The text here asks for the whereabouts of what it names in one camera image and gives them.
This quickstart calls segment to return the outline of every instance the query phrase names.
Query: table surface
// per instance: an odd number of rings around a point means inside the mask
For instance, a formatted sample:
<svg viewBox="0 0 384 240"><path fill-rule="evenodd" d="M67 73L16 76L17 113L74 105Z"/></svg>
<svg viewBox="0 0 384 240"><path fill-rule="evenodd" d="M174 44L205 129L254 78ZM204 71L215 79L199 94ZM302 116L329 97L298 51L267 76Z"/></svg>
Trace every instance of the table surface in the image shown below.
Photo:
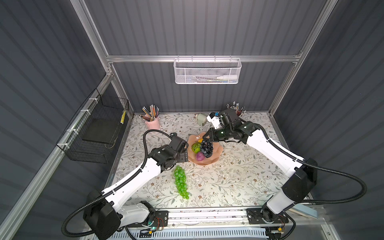
<svg viewBox="0 0 384 240"><path fill-rule="evenodd" d="M268 113L245 113L246 121L262 125L269 137L279 142ZM161 130L176 132L188 140L189 135L207 131L212 125L199 126L194 114L161 114ZM142 135L147 130L144 121L134 116L113 184L141 164L144 158ZM147 134L147 146L168 144L161 133ZM160 173L148 181L126 205L148 201L155 208L224 207L262 205L279 191L288 179L282 171L256 149L243 143L220 143L224 150L219 161L208 166L192 162L179 163L185 169L190 199L183 199L176 190L173 169Z"/></svg>

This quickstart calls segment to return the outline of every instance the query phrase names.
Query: white mesh basket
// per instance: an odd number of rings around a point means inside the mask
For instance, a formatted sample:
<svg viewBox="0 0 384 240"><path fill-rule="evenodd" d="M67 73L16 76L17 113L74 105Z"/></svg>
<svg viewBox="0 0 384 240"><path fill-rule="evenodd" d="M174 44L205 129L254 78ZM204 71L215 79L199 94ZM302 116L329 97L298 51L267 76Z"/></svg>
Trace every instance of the white mesh basket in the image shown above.
<svg viewBox="0 0 384 240"><path fill-rule="evenodd" d="M231 58L228 61L181 61L175 58L173 67L177 84L236 84L241 62L239 58Z"/></svg>

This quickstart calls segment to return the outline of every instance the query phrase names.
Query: wire basket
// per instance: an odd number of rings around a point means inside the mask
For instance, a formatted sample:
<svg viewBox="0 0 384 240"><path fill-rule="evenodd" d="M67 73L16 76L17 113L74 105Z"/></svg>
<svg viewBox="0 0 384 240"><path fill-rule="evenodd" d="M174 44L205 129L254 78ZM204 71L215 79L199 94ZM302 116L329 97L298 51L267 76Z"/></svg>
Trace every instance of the wire basket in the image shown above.
<svg viewBox="0 0 384 240"><path fill-rule="evenodd" d="M114 160L128 122L128 106L127 99L99 95L87 110L83 110L79 123L66 130L70 131L68 140L57 146L74 161L108 163ZM104 128L107 136L103 136L108 140L91 139L89 133L97 129L97 124L108 124L108 128Z"/></svg>
<svg viewBox="0 0 384 240"><path fill-rule="evenodd" d="M241 61L179 61L175 58L175 82L177 84L236 84L238 83Z"/></svg>

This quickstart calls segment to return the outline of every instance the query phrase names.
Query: fruit bowl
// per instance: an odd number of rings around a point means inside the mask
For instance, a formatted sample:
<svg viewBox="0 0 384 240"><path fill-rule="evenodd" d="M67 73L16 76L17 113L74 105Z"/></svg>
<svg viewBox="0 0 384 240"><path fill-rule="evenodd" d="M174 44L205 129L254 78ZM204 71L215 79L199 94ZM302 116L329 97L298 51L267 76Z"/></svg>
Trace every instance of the fruit bowl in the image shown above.
<svg viewBox="0 0 384 240"><path fill-rule="evenodd" d="M214 142L214 150L211 157L208 157L204 159L203 161L196 160L196 153L192 150L192 145L197 142L198 140L202 139L205 132L201 132L199 135L191 135L188 139L188 160L193 162L194 164L200 165L200 166L206 166L209 164L212 164L214 162L217 162L220 154L223 152L223 146L221 146L218 142Z"/></svg>

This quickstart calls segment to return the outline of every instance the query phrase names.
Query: bunch of pencils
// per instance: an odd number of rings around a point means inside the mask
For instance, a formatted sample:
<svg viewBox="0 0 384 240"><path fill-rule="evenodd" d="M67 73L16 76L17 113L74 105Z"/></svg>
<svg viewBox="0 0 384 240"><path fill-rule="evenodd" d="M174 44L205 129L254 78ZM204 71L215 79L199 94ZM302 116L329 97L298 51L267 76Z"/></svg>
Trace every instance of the bunch of pencils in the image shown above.
<svg viewBox="0 0 384 240"><path fill-rule="evenodd" d="M236 114L237 116L241 116L242 114L244 114L246 111L244 111L244 107L242 107L240 110L239 110L239 104L236 103L236 102L233 102L232 103L232 106L231 106L231 103L228 103L227 104L227 108L232 108L236 111Z"/></svg>
<svg viewBox="0 0 384 240"><path fill-rule="evenodd" d="M140 117L145 121L152 122L159 116L159 108L156 107L155 105L150 105L149 111L146 107L143 107L142 109L146 113L146 115L144 116L140 115Z"/></svg>

